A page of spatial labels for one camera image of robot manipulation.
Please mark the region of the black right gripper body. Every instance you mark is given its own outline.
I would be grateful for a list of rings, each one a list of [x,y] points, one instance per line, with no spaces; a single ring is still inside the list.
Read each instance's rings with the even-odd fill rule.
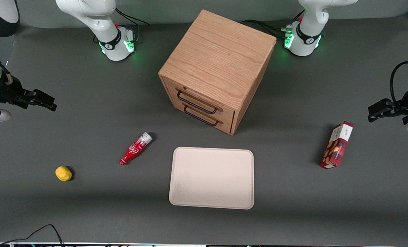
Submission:
[[[27,95],[30,94],[31,91],[24,89],[16,77],[12,79],[11,84],[6,84],[8,77],[5,74],[0,75],[0,82],[2,81],[2,85],[0,86],[0,103],[28,108],[29,104],[25,101],[29,101]]]

